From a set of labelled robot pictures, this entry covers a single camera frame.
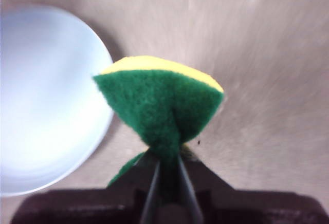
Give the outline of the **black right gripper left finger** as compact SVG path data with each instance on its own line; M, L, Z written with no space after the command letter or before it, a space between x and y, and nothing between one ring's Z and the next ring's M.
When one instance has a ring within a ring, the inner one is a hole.
M53 190L23 201L11 223L151 223L160 161L147 151L105 189Z

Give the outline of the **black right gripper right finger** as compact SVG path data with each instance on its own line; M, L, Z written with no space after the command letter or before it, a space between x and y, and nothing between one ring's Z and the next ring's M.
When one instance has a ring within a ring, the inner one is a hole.
M197 223L328 223L316 199L293 192L235 189L189 149L178 157L181 192Z

